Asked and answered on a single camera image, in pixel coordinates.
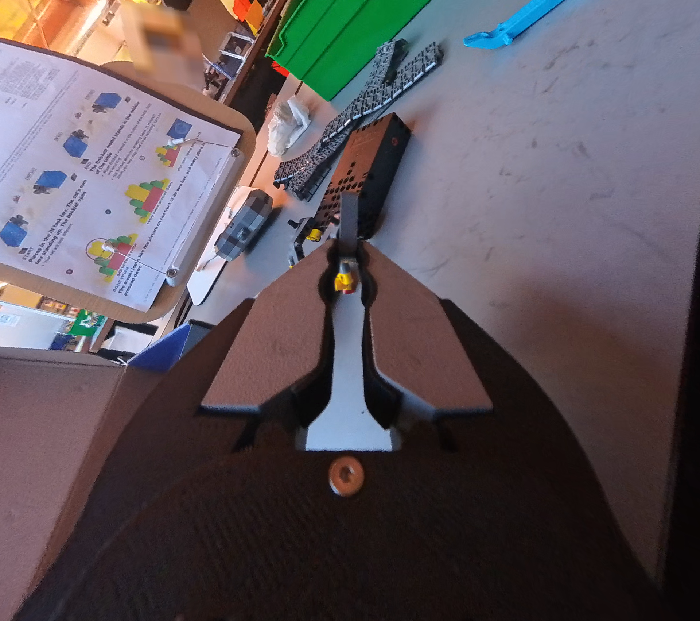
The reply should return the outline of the navy cardboard box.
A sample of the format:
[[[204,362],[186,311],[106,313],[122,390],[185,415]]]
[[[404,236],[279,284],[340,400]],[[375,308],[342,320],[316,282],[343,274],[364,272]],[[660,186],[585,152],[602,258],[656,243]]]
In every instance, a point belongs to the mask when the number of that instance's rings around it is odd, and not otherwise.
[[[1,348],[2,620],[13,618],[60,554],[136,410],[210,329],[175,329],[132,365]]]

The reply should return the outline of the grey desk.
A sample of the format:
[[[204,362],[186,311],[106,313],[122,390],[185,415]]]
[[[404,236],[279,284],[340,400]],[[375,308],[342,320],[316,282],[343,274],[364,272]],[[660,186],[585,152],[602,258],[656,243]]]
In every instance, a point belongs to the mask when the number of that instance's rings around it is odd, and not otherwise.
[[[538,381],[659,576],[699,232],[699,0],[432,0],[400,34],[444,63],[372,242]]]

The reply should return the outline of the white crumpled tissue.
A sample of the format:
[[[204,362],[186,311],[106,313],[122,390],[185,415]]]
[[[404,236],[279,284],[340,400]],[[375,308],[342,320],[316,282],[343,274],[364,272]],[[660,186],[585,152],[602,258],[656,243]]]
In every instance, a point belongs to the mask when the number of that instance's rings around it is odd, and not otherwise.
[[[309,108],[296,96],[276,103],[268,124],[267,151],[278,158],[297,141],[310,125]]]

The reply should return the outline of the grey brick motor block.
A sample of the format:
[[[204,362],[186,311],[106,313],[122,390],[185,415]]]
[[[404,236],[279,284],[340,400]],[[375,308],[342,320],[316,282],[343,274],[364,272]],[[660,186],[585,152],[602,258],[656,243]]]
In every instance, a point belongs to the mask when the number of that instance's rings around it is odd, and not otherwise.
[[[227,209],[226,225],[214,244],[215,254],[227,262],[247,249],[272,212],[273,199],[263,189],[238,187]]]

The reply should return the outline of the black perforated battery box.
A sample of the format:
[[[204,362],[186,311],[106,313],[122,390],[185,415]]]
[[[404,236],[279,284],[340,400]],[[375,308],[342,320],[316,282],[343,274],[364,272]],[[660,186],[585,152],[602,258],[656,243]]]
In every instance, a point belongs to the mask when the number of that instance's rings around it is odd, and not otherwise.
[[[321,199],[314,226],[325,231],[339,213],[341,195],[354,194],[358,197],[358,237],[370,239],[411,135],[395,112],[355,130]]]

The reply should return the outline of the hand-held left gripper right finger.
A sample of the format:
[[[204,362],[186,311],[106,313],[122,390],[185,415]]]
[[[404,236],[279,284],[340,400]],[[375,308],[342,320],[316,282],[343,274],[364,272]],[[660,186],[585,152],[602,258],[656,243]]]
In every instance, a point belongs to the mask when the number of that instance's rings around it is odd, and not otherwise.
[[[382,428],[486,414],[493,402],[440,299],[371,244],[358,244],[364,397]]]

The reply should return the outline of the white stand base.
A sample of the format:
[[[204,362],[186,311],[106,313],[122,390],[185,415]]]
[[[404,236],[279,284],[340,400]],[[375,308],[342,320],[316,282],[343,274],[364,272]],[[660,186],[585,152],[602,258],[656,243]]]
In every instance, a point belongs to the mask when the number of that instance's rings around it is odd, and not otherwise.
[[[224,259],[219,258],[214,251],[215,241],[226,225],[229,213],[228,204],[215,224],[214,231],[210,235],[209,240],[207,240],[204,252],[201,254],[195,271],[187,283],[187,290],[194,305],[200,305],[205,301],[214,283],[218,280],[219,275],[221,275],[225,265],[228,263]]]

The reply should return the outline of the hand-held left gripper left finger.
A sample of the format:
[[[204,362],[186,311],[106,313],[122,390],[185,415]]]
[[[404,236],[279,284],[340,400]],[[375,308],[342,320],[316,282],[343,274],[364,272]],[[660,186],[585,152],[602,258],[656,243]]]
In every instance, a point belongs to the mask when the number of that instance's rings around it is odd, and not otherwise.
[[[334,335],[327,240],[260,291],[202,407],[307,427],[330,400]]]

